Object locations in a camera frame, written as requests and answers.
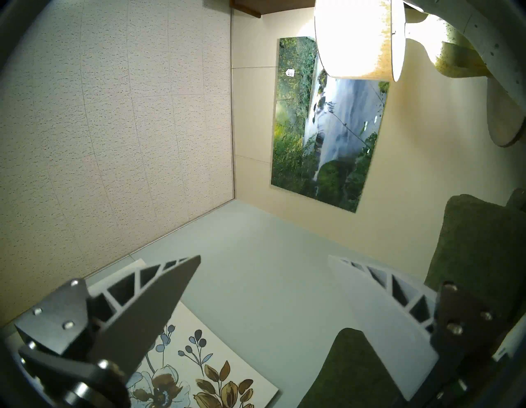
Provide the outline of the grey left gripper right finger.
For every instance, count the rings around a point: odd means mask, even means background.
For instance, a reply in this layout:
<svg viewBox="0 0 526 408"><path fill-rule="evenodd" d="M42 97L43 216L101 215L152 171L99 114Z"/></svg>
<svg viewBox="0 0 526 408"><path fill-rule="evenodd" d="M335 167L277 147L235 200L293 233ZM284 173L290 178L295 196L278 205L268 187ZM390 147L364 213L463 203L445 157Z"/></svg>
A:
<svg viewBox="0 0 526 408"><path fill-rule="evenodd" d="M397 401L455 401L480 387L494 352L494 309L483 292L450 273L421 283L336 255L328 265Z"/></svg>

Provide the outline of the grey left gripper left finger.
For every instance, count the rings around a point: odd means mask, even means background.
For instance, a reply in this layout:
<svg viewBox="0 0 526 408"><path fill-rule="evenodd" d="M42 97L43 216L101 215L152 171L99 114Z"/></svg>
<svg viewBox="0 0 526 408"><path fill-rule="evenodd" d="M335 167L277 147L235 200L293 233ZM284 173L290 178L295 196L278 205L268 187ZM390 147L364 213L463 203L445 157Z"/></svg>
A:
<svg viewBox="0 0 526 408"><path fill-rule="evenodd" d="M34 376L81 378L102 360L128 379L172 316L201 263L199 255L136 267L89 290L67 281L15 320L18 354Z"/></svg>

